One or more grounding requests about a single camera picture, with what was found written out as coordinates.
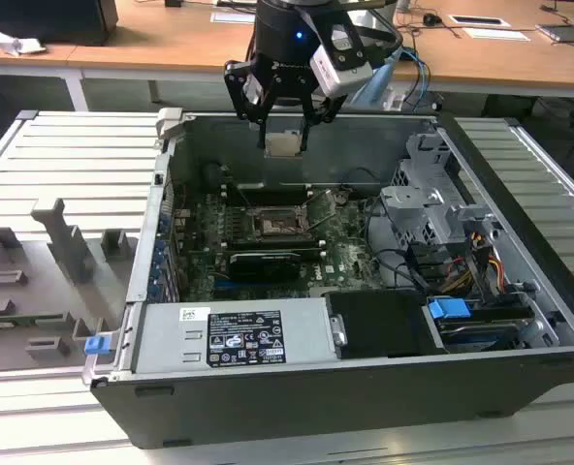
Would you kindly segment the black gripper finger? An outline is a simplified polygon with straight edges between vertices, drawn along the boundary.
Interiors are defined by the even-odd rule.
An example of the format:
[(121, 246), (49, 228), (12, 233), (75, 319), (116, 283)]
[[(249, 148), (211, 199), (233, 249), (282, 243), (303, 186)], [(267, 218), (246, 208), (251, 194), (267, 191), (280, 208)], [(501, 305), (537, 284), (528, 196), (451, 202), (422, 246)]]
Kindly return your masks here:
[(238, 119), (258, 126), (257, 146), (266, 147), (267, 120), (276, 100), (276, 85), (266, 59), (228, 61), (224, 81)]
[(300, 130), (300, 151), (307, 150), (310, 129), (313, 126), (319, 125), (321, 123), (332, 123), (335, 120), (336, 115), (341, 110), (346, 99), (346, 95), (336, 98), (326, 98), (319, 107), (315, 107), (313, 105), (311, 96), (305, 96), (301, 99), (303, 107), (303, 120)]

